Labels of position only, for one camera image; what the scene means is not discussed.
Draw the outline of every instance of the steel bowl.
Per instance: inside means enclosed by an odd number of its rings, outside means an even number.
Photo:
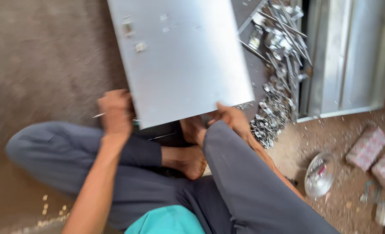
[[[336,172],[337,158],[328,152],[319,153],[311,161],[305,174],[306,194],[312,198],[325,195],[333,185]]]

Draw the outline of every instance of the floor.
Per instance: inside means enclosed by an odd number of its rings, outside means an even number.
[[[245,56],[253,58],[250,53]],[[73,204],[72,198],[12,165],[3,152],[8,139],[25,126],[46,120],[98,126],[98,120],[91,118],[98,113],[97,98],[126,87],[105,0],[0,0],[0,234],[59,233],[63,224],[59,212],[66,205],[66,214]],[[371,176],[343,159],[364,126],[373,123],[385,131],[385,109],[290,124],[269,150],[280,170],[297,180],[321,150],[341,159],[328,201],[307,199],[341,233],[383,231],[372,221],[374,204],[358,201]],[[49,204],[46,215],[44,204]],[[46,222],[38,226],[39,221]]]

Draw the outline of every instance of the person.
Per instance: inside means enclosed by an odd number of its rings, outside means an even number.
[[[338,233],[275,167],[240,110],[217,104],[208,129],[199,117],[181,120],[196,146],[173,148],[132,135],[130,100],[126,90],[99,99],[104,131],[45,122],[8,142],[17,165],[78,194],[62,233],[99,234],[107,221],[127,234]],[[207,163],[212,176],[202,177]]]

